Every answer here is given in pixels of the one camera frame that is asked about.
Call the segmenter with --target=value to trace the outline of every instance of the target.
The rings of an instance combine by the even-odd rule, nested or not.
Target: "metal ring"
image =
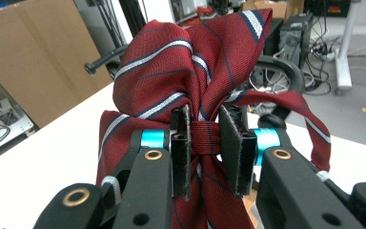
[[[148,160],[157,160],[162,157],[162,152],[160,151],[148,151],[145,153],[145,158]]]
[[[280,159],[290,159],[291,154],[285,150],[274,150],[273,155]]]
[[[78,193],[82,194],[82,197],[77,200],[72,200],[71,196]],[[89,198],[90,194],[91,193],[87,188],[74,189],[67,193],[67,195],[62,199],[62,203],[67,207],[74,207],[85,202]]]

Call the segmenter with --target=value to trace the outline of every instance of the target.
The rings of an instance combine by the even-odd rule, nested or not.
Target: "white tabletop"
[[[32,228],[61,189],[95,183],[100,116],[115,110],[112,84],[0,156],[0,229]],[[250,117],[251,127],[256,118]],[[297,150],[312,149],[307,131],[289,125]],[[333,136],[331,176],[344,191],[366,181],[366,146]]]

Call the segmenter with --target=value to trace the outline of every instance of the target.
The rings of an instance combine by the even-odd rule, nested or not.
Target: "red striped necktie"
[[[274,102],[304,115],[314,144],[312,162],[329,170],[330,136],[300,94],[236,91],[262,52],[270,10],[232,13],[186,30],[152,21],[124,54],[113,86],[119,112],[100,120],[99,185],[129,148],[134,130],[169,129],[171,111],[190,105],[191,198],[173,198],[173,228],[253,228],[216,156],[220,153],[219,106]]]

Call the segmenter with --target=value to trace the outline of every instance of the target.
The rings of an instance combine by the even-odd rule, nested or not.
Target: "cardboard box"
[[[248,0],[242,5],[241,10],[268,9],[273,10],[273,18],[282,18],[286,21],[292,14],[303,12],[303,0],[288,1],[267,1],[267,0]]]
[[[0,10],[0,84],[40,128],[112,83],[84,69],[99,56],[72,0]]]

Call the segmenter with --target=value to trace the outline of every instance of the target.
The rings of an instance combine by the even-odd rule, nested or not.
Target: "black equipment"
[[[313,19],[311,13],[292,15],[280,28],[278,49],[284,50],[285,59],[295,63],[299,69],[302,69],[309,53]]]
[[[266,57],[257,65],[271,68],[276,61],[286,66]],[[300,70],[288,65],[284,71],[300,92]],[[221,157],[234,193],[250,194],[253,167],[261,160],[256,206],[266,228],[366,228],[366,183],[358,183],[347,195],[321,176],[324,173],[293,147],[285,129],[275,126],[288,114],[277,107],[263,128],[249,130],[241,108],[220,107]],[[101,188],[77,183],[60,191],[34,228],[171,228],[172,196],[190,196],[192,142],[189,106],[174,109],[171,116],[170,130],[132,133],[128,152]],[[278,140],[266,146],[258,141],[263,133]]]
[[[266,38],[263,48],[263,54],[273,56],[278,53],[278,43],[280,42],[280,28],[283,25],[283,19],[273,18],[270,26],[269,35]]]
[[[118,68],[119,60],[127,49],[128,44],[126,44],[124,37],[121,35],[117,18],[113,11],[112,0],[87,0],[86,2],[89,7],[97,6],[99,9],[100,15],[109,31],[115,48],[92,63],[85,64],[85,70],[90,75],[95,75],[96,70],[105,65],[112,77],[112,70]],[[119,0],[119,2],[132,33],[132,37],[135,37],[146,25],[139,3],[136,0]]]

